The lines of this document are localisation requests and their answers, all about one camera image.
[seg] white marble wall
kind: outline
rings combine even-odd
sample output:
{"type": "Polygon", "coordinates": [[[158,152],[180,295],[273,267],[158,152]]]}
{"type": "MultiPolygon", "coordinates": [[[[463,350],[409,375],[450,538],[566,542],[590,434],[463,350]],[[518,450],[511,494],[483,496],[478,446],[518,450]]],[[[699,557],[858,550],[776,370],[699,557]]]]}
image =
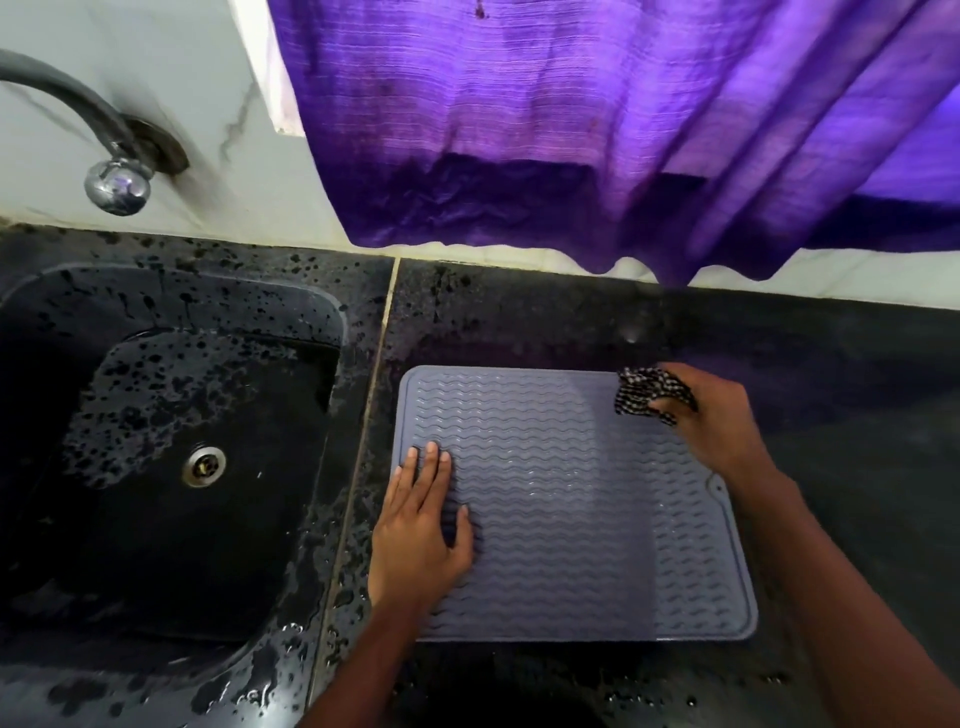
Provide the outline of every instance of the white marble wall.
{"type": "MultiPolygon", "coordinates": [[[[263,3],[235,0],[234,10],[238,17],[262,12],[263,3]]],[[[0,18],[0,47],[52,63],[120,110],[156,122],[180,139],[193,164],[176,185],[157,181],[139,214],[107,215],[83,191],[86,169],[103,156],[89,130],[60,102],[0,84],[0,217],[362,250],[350,245],[333,213],[306,141],[275,131],[229,0],[0,0],[0,18]]],[[[262,15],[253,22],[253,35],[269,38],[262,22],[262,15]]],[[[278,99],[290,103],[282,93],[278,99]]],[[[437,242],[386,252],[583,273],[550,250],[437,242]]],[[[609,275],[653,279],[631,259],[609,275]]],[[[797,254],[762,283],[721,268],[701,272],[694,283],[960,309],[958,280],[960,254],[825,251],[797,254]]]]}

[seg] finger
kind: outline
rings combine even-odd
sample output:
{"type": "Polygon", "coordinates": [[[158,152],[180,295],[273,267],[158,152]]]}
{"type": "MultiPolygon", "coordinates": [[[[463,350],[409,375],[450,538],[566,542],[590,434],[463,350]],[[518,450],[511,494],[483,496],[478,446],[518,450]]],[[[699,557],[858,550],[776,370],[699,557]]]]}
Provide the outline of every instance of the finger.
{"type": "Polygon", "coordinates": [[[393,501],[394,495],[396,495],[396,486],[400,482],[401,473],[403,473],[403,466],[397,465],[394,468],[393,474],[390,476],[390,482],[387,483],[387,494],[383,497],[383,507],[380,509],[381,521],[390,513],[390,503],[393,501]]]}
{"type": "Polygon", "coordinates": [[[405,504],[406,509],[411,513],[417,513],[426,500],[430,487],[433,485],[433,479],[437,475],[437,460],[439,457],[440,448],[437,447],[437,443],[427,443],[426,455],[424,455],[423,465],[420,467],[420,476],[414,483],[414,490],[405,504]]]}
{"type": "Polygon", "coordinates": [[[678,420],[684,420],[688,417],[693,417],[693,410],[687,407],[680,400],[674,400],[672,397],[661,397],[658,400],[653,400],[647,404],[650,409],[656,409],[658,412],[665,412],[666,414],[673,415],[678,420]]]}
{"type": "Polygon", "coordinates": [[[470,511],[466,504],[457,510],[457,538],[450,550],[450,564],[454,578],[467,573],[473,566],[473,525],[470,523],[470,511]]]}
{"type": "Polygon", "coordinates": [[[453,460],[449,452],[440,453],[440,463],[437,465],[437,476],[433,479],[433,485],[430,486],[430,492],[426,495],[426,500],[420,510],[423,513],[436,514],[440,517],[440,512],[444,509],[446,492],[450,489],[450,473],[453,470],[453,460]]]}
{"type": "Polygon", "coordinates": [[[417,474],[417,456],[416,448],[407,450],[407,456],[403,461],[403,469],[400,473],[400,480],[396,484],[394,499],[390,503],[390,512],[396,513],[403,507],[403,504],[410,496],[410,491],[414,487],[414,475],[417,474]]]}
{"type": "Polygon", "coordinates": [[[694,397],[696,397],[698,391],[703,391],[711,385],[728,382],[720,376],[712,375],[710,372],[705,372],[679,361],[662,361],[659,366],[688,386],[694,397]]]}

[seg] drain strainer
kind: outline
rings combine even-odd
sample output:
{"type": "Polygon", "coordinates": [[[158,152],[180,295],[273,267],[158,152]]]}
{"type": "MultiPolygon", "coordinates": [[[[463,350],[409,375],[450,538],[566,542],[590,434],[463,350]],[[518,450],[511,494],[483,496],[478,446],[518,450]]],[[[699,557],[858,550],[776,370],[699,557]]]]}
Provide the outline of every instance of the drain strainer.
{"type": "Polygon", "coordinates": [[[183,463],[183,482],[191,488],[205,488],[217,482],[226,469],[227,456],[220,448],[197,448],[183,463]]]}

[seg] wavy ridge pattern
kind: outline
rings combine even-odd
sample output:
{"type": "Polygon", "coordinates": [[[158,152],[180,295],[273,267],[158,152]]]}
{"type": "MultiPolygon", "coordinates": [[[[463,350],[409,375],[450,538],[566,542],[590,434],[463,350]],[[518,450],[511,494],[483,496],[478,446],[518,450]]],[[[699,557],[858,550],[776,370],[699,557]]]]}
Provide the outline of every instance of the wavy ridge pattern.
{"type": "Polygon", "coordinates": [[[477,559],[435,641],[736,640],[756,600],[726,489],[656,420],[613,412],[615,374],[417,367],[395,457],[454,456],[477,559]]]}

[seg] faucet handle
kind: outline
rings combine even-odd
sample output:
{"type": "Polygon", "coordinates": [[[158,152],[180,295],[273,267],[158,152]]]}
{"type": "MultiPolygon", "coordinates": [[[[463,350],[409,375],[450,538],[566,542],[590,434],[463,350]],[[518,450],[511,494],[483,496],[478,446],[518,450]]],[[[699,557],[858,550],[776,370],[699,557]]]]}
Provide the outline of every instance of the faucet handle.
{"type": "Polygon", "coordinates": [[[150,199],[151,170],[136,159],[116,158],[90,167],[84,190],[90,202],[111,215],[133,215],[150,199]]]}

